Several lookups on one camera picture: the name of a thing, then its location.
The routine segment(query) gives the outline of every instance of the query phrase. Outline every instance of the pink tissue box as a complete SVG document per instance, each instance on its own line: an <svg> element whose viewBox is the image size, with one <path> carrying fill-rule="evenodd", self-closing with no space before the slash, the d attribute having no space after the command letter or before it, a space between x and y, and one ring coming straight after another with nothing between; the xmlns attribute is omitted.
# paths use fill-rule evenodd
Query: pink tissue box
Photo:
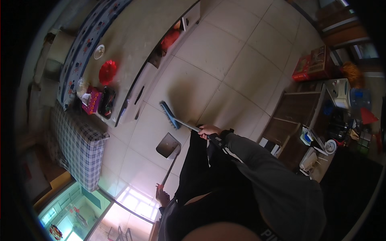
<svg viewBox="0 0 386 241"><path fill-rule="evenodd" d="M100 100L102 99L102 92L99 92L95 87L89 86L86 93L91 94L90 102L88 106L82 104L82 108L88 115L91 115L98 110Z"/></svg>

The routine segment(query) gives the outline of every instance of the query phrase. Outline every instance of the blue container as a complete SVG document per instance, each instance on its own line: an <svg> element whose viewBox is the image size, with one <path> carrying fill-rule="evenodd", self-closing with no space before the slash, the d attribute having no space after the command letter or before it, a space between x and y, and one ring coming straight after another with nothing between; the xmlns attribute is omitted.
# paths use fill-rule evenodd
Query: blue container
<svg viewBox="0 0 386 241"><path fill-rule="evenodd" d="M371 111L371 94L369 89L352 88L350 90L350 105L353 109L362 107Z"/></svg>

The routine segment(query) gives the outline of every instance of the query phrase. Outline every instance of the hand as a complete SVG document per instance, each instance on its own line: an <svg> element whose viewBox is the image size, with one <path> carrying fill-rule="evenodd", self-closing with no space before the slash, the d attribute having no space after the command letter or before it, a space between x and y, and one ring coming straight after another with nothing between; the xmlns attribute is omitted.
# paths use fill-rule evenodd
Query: hand
<svg viewBox="0 0 386 241"><path fill-rule="evenodd" d="M170 196L163 190L163 187L158 183L156 187L156 200L161 204L161 207L166 207L170 202Z"/></svg>
<svg viewBox="0 0 386 241"><path fill-rule="evenodd" d="M222 130L216 126L213 125L203 125L199 127L201 130L198 132L201 138L208 140L208 136L210 134L216 133L220 135Z"/></svg>

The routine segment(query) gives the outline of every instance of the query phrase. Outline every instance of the red box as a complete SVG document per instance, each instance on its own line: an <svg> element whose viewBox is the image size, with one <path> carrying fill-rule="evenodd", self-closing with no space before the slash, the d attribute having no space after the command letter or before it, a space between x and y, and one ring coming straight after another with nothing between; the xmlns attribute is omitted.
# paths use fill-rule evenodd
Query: red box
<svg viewBox="0 0 386 241"><path fill-rule="evenodd" d="M294 81L299 82L299 81L306 81L310 79L310 77L307 74L310 60L311 60L311 55L305 55L299 58L299 61L292 74L292 79Z"/></svg>
<svg viewBox="0 0 386 241"><path fill-rule="evenodd" d="M91 94L90 103L88 106L82 104L82 108L88 115L91 115L98 110L98 106L102 98L102 92L99 92L99 90L95 87L89 86L86 93Z"/></svg>
<svg viewBox="0 0 386 241"><path fill-rule="evenodd" d="M311 51L307 74L312 80L332 78L330 50L326 46Z"/></svg>

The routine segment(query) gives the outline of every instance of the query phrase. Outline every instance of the plaid bedsheet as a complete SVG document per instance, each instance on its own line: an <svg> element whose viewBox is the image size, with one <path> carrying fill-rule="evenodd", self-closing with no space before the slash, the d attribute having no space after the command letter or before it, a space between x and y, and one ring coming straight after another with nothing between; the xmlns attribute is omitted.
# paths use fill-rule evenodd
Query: plaid bedsheet
<svg viewBox="0 0 386 241"><path fill-rule="evenodd" d="M50 129L66 159L60 159L58 165L87 191L98 189L103 150L109 134L93 128L80 114L71 110L64 112L58 101L51 109Z"/></svg>

